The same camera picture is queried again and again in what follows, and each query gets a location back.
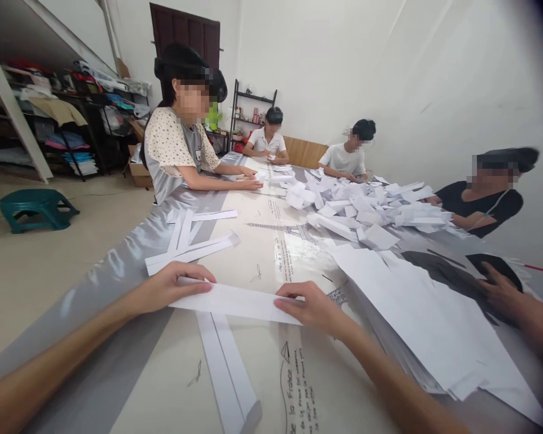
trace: pink item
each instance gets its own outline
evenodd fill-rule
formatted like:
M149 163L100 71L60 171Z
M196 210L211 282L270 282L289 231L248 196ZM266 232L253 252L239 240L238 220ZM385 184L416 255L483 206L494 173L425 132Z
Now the pink item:
M51 148L68 150L66 146L61 145L60 143L54 142L52 140L47 140L46 142L44 142L44 144L46 146L50 146ZM77 146L76 148L71 148L71 149L75 150L75 149L86 149L86 148L90 148L90 146L85 143L84 145L80 145L80 146Z

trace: black shirt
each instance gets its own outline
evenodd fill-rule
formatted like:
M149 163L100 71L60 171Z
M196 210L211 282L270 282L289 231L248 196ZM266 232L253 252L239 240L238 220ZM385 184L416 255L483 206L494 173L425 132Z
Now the black shirt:
M442 207L445 210L462 217L468 217L477 211L485 214L487 211L493 208L493 206L495 206L499 200L499 197L503 196L504 193L499 192L474 201L465 202L462 198L462 193L465 191L465 189L466 181L458 181L440 189L436 192L436 195L442 201ZM496 223L475 228L469 231L469 233L482 238L497 229L505 220L510 219L512 216L517 214L522 207L523 197L516 190L509 190L504 194L503 198L499 202L499 205L491 210L490 215L497 220Z

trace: gray satin fabric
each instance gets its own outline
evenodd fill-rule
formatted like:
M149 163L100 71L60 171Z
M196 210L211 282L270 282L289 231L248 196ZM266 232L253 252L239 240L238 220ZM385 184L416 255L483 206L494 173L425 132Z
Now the gray satin fabric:
M229 153L222 162L239 165L240 154ZM305 182L304 170L294 167L296 178ZM171 238L167 224L171 209L192 208L196 212L221 210L227 192L196 192L185 184L179 186L151 215L133 229L107 256L99 261L81 281L56 302L33 325L23 332L0 354L0 378L15 370L32 357L64 338L93 317L102 308L131 290L147 278L144 259L164 253ZM194 243L209 239L216 221L202 224ZM397 252L423 251L427 248L442 253L457 252L459 257L472 253L502 256L490 245L476 237L457 240L453 235L438 232L430 235L400 228L393 232L401 238ZM336 243L344 242L337 235ZM24 433L89 433L108 434L137 379L153 351L172 309L142 315L105 342L69 379ZM497 327L504 345L539 398L543 367L522 343L521 337L508 327ZM438 398L464 421L474 421L475 415L486 411L502 413L507 422L534 431L536 425L485 392L477 392L464 403Z

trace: eiffel tower print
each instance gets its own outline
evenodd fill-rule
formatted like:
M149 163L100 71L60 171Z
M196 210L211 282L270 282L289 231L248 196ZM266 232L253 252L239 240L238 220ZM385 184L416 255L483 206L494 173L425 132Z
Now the eiffel tower print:
M297 237L300 237L304 241L309 241L313 244L318 244L316 239L310 235L309 229L313 226L309 223L306 223L304 225L295 225L295 226L262 225L259 223L246 223L246 224L251 227L261 227L265 229L280 230L290 235L295 235Z

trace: wooden door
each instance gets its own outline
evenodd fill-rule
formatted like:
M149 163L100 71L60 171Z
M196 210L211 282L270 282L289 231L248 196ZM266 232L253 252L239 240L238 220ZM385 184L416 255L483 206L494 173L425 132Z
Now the wooden door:
M157 57L161 57L166 46L179 42L196 50L210 68L219 68L219 21L150 5Z

